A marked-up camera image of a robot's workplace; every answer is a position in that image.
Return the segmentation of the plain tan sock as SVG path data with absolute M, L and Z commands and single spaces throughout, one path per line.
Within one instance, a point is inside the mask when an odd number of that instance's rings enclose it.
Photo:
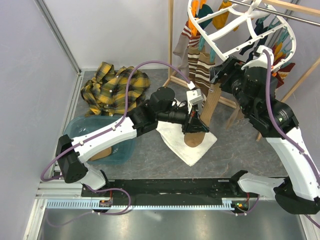
M 94 156 L 92 156 L 89 159 L 89 161 L 96 161 L 99 159 L 103 159 L 103 158 L 109 156 L 111 153 L 112 153 L 112 148 L 111 147 L 106 148 L 106 149 L 100 151 L 99 153 L 95 154 Z
M 222 93 L 220 85 L 221 85 L 220 83 L 210 85 L 210 88 L 208 90 L 208 94 L 204 103 L 204 108 L 199 117 L 200 120 L 207 127 L 210 126 L 211 117 L 219 102 L 219 99 Z M 186 133 L 184 135 L 184 143 L 191 148 L 195 148 L 203 142 L 205 135 L 206 135 L 205 132 Z

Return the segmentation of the brown striped sock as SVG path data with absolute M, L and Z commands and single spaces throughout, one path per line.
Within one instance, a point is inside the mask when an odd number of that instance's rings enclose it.
M 201 92 L 207 97 L 210 83 L 210 68 L 214 67 L 215 62 L 210 61 L 210 54 L 201 52 L 196 64 L 195 84 L 201 89 Z
M 188 77 L 190 80 L 194 80 L 196 76 L 196 69 L 198 65 L 198 59 L 200 57 L 200 51 L 198 46 L 190 46 L 188 48 L 187 53 L 187 61 L 188 61 Z

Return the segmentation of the grey sock red stripes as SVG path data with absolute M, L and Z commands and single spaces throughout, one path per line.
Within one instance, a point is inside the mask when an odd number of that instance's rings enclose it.
M 178 64 L 178 69 L 185 75 L 189 75 L 188 52 L 189 47 L 197 47 L 200 41 L 200 35 L 193 36 L 187 20 L 183 30 L 179 36 L 178 43 L 173 51 L 175 56 L 180 57 L 181 62 Z

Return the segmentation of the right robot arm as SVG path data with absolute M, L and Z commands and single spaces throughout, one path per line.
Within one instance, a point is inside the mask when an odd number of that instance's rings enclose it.
M 249 123 L 272 146 L 287 176 L 264 177 L 241 170 L 232 176 L 235 197 L 254 193 L 276 200 L 288 213 L 315 215 L 320 211 L 320 176 L 302 138 L 293 110 L 275 98 L 278 80 L 272 76 L 272 57 L 261 55 L 258 66 L 245 66 L 231 56 L 210 69 L 210 82 L 232 94 Z

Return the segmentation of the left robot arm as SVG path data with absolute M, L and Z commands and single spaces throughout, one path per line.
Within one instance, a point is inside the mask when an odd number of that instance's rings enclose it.
M 87 163 L 91 157 L 115 144 L 155 130 L 159 122 L 179 124 L 184 134 L 209 132 L 208 124 L 199 116 L 198 104 L 203 101 L 201 90 L 189 90 L 186 97 L 186 104 L 179 106 L 175 92 L 169 87 L 160 87 L 148 100 L 105 127 L 74 138 L 67 134 L 61 136 L 56 156 L 64 182 L 79 182 L 104 197 L 109 193 L 110 185 L 102 170 Z

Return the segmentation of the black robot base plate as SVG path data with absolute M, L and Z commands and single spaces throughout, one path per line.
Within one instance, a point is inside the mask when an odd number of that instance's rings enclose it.
M 109 187 L 127 191 L 133 198 L 138 195 L 187 194 L 213 198 L 254 198 L 256 193 L 245 193 L 228 178 L 164 178 L 115 179 Z

